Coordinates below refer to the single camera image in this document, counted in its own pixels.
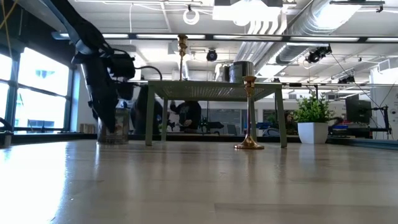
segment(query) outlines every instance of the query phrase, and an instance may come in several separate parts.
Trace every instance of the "computer screen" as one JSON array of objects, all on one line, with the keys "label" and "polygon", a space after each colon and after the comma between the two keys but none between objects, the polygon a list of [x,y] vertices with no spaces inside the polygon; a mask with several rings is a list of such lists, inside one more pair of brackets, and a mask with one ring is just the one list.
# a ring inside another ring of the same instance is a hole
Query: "computer screen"
[{"label": "computer screen", "polygon": [[372,104],[366,100],[346,100],[347,120],[369,124],[372,116]]}]

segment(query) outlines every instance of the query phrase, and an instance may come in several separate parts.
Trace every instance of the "table leg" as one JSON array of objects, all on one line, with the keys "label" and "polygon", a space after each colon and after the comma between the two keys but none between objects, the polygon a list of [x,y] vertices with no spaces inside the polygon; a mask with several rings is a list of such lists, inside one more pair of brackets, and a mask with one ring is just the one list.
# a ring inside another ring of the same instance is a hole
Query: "table leg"
[{"label": "table leg", "polygon": [[280,146],[287,147],[285,111],[284,111],[284,102],[283,102],[281,89],[276,89],[275,99],[276,99],[277,110],[278,110],[278,119],[279,119]]},{"label": "table leg", "polygon": [[166,141],[167,134],[167,105],[169,99],[163,98],[163,115],[162,115],[162,141]]},{"label": "table leg", "polygon": [[155,106],[155,91],[153,86],[148,89],[148,102],[147,102],[147,126],[145,133],[145,145],[152,145],[152,134],[154,128],[154,106]]},{"label": "table leg", "polygon": [[254,100],[250,100],[250,120],[251,120],[251,136],[253,137],[253,140],[257,141],[256,109],[254,108]]}]

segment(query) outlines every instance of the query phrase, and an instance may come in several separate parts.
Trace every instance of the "security camera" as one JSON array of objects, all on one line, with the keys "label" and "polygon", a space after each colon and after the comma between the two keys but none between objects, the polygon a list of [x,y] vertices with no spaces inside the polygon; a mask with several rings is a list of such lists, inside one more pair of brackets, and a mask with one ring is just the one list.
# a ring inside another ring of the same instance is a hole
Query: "security camera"
[{"label": "security camera", "polygon": [[206,59],[208,62],[214,62],[217,60],[217,53],[215,49],[210,49],[207,53]]}]

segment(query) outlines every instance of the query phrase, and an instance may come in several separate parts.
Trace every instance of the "green table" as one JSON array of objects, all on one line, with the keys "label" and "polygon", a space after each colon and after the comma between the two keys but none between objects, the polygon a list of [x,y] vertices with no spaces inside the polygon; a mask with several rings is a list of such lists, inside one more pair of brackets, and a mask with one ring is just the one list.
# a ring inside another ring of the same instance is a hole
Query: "green table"
[{"label": "green table", "polygon": [[[148,81],[148,102],[146,122],[146,145],[152,145],[155,93],[163,99],[162,141],[166,140],[167,108],[169,100],[189,101],[235,101],[247,102],[243,83],[203,82],[203,81]],[[275,93],[278,117],[284,118],[282,85],[280,83],[256,83],[255,93],[249,104],[251,121],[256,123],[254,102]],[[256,125],[252,125],[252,135],[257,139]],[[287,146],[285,119],[279,119],[280,145]]]}]

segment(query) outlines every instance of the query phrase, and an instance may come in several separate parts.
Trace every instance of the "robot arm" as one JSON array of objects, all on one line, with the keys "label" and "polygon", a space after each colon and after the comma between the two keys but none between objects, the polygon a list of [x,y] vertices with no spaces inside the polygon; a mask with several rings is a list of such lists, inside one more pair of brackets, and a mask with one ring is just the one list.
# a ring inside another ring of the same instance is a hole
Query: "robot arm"
[{"label": "robot arm", "polygon": [[127,96],[125,94],[127,89],[127,92],[131,91],[131,99],[133,87],[130,89],[126,87],[127,83],[117,83],[110,75],[124,77],[125,80],[134,77],[134,58],[126,52],[114,54],[114,49],[105,41],[101,32],[82,18],[68,0],[42,0],[42,2],[66,27],[78,52],[72,62],[81,65],[90,96],[89,106],[113,133],[118,98],[128,98],[129,94]]}]

